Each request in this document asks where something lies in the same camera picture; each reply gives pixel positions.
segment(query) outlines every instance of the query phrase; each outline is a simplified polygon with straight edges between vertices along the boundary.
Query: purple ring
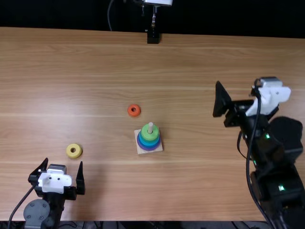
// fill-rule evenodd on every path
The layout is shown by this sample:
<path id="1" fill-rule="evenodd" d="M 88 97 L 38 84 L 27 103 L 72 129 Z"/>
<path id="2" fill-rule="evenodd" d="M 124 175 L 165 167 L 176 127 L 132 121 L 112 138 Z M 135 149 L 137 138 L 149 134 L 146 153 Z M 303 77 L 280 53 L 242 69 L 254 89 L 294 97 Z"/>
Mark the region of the purple ring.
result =
<path id="1" fill-rule="evenodd" d="M 157 143 L 156 146 L 150 147 L 150 148 L 149 148 L 149 147 L 145 147 L 145 146 L 140 142 L 140 140 L 139 140 L 139 134 L 138 134 L 138 136 L 137 136 L 137 143 L 138 143 L 139 147 L 140 147 L 141 149 L 143 149 L 143 150 L 146 150 L 146 151 L 152 151 L 152 150 L 158 148 L 158 146 L 160 145 L 160 142 L 161 142 L 161 138 L 159 138 L 159 141 L 158 141 L 158 143 Z"/>

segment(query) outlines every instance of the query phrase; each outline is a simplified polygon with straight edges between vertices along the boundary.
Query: green led light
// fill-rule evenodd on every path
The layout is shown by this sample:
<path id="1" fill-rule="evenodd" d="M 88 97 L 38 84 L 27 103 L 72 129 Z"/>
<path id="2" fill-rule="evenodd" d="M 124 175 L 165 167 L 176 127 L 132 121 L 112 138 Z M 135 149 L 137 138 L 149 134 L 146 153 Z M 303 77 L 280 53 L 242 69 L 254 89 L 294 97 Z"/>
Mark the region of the green led light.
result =
<path id="1" fill-rule="evenodd" d="M 279 186 L 278 186 L 278 189 L 279 189 L 280 191 L 285 191 L 285 188 L 284 188 L 283 185 L 279 185 Z"/>

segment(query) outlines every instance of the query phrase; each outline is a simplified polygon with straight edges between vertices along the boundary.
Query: yellow ring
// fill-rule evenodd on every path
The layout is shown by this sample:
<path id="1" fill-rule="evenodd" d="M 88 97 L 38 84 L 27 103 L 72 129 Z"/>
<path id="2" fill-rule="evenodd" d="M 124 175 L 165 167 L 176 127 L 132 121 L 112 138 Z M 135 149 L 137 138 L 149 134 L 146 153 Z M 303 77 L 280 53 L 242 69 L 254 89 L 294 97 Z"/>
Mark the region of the yellow ring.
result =
<path id="1" fill-rule="evenodd" d="M 78 158 L 82 153 L 82 148 L 78 144 L 70 144 L 66 149 L 66 154 L 69 158 Z"/>

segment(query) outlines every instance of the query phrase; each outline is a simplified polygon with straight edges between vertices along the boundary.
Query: black background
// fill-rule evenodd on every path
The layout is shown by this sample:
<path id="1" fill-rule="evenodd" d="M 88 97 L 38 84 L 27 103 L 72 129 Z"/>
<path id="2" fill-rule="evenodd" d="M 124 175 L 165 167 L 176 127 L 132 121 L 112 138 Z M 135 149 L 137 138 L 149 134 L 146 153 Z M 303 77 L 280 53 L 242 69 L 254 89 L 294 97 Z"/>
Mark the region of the black background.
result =
<path id="1" fill-rule="evenodd" d="M 110 0 L 0 0 L 0 26 L 109 30 Z M 110 21 L 114 31 L 143 32 L 152 8 L 133 0 L 114 0 Z M 173 0 L 159 8 L 162 33 L 305 37 L 305 1 Z"/>

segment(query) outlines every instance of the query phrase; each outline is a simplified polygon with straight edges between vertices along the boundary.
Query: orange ring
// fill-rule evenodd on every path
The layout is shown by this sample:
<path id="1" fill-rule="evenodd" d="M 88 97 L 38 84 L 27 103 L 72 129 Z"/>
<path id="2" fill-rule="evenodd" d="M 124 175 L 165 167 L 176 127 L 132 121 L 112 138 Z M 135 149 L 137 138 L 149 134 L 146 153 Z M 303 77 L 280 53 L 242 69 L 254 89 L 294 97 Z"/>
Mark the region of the orange ring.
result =
<path id="1" fill-rule="evenodd" d="M 132 104 L 128 107 L 128 114 L 132 117 L 136 117 L 141 113 L 141 109 L 137 104 Z"/>

